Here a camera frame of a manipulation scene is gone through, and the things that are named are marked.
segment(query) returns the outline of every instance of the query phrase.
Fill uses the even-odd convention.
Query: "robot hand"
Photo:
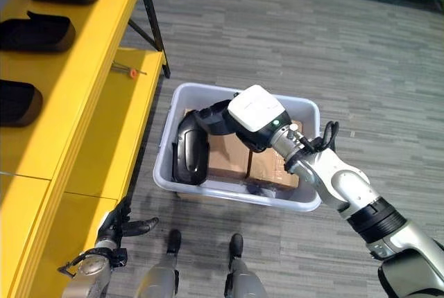
[[[399,214],[361,170],[339,159],[338,123],[330,121],[323,138],[309,140],[259,85],[234,97],[228,113],[232,121],[225,120],[250,149],[273,147],[285,159],[285,170],[306,179],[366,241],[371,255],[383,261],[378,275],[390,298],[444,297],[443,246]]]
[[[129,222],[130,212],[129,200],[124,197],[100,226],[94,248],[58,268],[59,272],[72,278],[63,291],[63,298],[100,297],[110,282],[112,270],[125,266],[128,260],[126,249],[120,247],[122,237],[145,234],[159,222],[157,217]],[[77,273],[68,271],[78,264]]]

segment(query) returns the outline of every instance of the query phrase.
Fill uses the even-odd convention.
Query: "yellow shelf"
[[[2,297],[8,297],[23,252],[29,248],[29,236],[48,185],[48,180],[0,175]]]
[[[63,193],[31,286],[31,297],[61,296],[69,278],[57,268],[93,248],[102,219],[116,204],[115,200]]]
[[[2,192],[4,188],[9,190],[0,204],[2,217],[8,218],[7,225],[12,225],[10,218],[14,218],[9,215],[11,209],[21,209],[22,204],[23,207],[26,205],[26,216],[17,221],[24,221],[23,231],[20,229],[14,234],[2,234],[2,247],[17,246],[15,254],[3,253],[2,250],[2,270],[8,270],[8,274],[2,272],[1,275],[2,297],[30,295],[62,194],[77,163],[78,151],[135,2],[98,0],[90,6],[73,6],[10,0],[1,13],[2,20],[25,17],[27,10],[64,15],[70,18],[76,29],[75,42],[65,53],[0,52],[1,78],[35,85],[42,92],[44,100],[40,115],[31,125],[25,128],[0,128],[0,172],[27,176],[23,178],[29,179],[24,186],[38,186],[28,197],[23,186],[15,183],[15,180],[2,181]],[[128,164],[125,175],[129,175],[128,170],[132,167],[132,164]]]
[[[163,53],[119,49],[115,61],[146,75],[133,80],[110,72],[66,191],[120,200],[131,178]]]
[[[0,128],[1,172],[42,179],[53,179],[60,168],[69,172],[135,2],[98,0],[88,6],[8,2],[2,20],[27,18],[27,10],[67,16],[76,39],[64,53],[0,52],[1,78],[31,83],[44,101],[30,126]]]

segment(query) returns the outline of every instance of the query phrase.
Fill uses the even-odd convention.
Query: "plastic storage bin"
[[[155,183],[163,189],[179,193],[193,193],[296,211],[316,209],[321,203],[321,199],[317,192],[303,180],[300,181],[298,188],[292,191],[278,191],[274,198],[250,194],[244,184],[206,180],[200,186],[192,186],[171,181],[173,165],[173,147],[171,144],[175,140],[177,128],[183,118],[185,109],[203,109],[220,100],[233,98],[233,94],[239,91],[241,90],[197,83],[184,83],[174,91],[159,153],[154,165],[153,177]],[[320,119],[319,109],[315,103],[304,98],[275,96],[287,109],[292,119],[302,122],[306,137],[318,136]]]

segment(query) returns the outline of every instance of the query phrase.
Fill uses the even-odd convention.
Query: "cardboard box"
[[[237,180],[246,178],[250,151],[236,134],[208,135],[208,143],[210,144],[209,175]]]
[[[302,123],[293,121],[302,132]],[[264,188],[296,189],[299,177],[290,175],[284,170],[285,161],[274,149],[269,148],[261,153],[251,152],[247,182],[259,184]]]

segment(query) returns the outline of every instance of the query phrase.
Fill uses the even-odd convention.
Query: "gray carpet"
[[[444,241],[444,17],[432,0],[154,0],[171,64],[151,111],[133,198],[133,219],[160,217],[146,236],[125,238],[128,265],[107,297],[132,297],[182,231],[178,297],[222,297],[231,235],[270,297],[385,297],[378,262],[321,205],[297,213],[224,200],[184,201],[152,178],[162,125],[183,82],[314,100],[321,125],[341,122],[338,154],[364,170],[406,217]],[[141,3],[133,15],[145,28]],[[146,47],[131,30],[128,46]]]

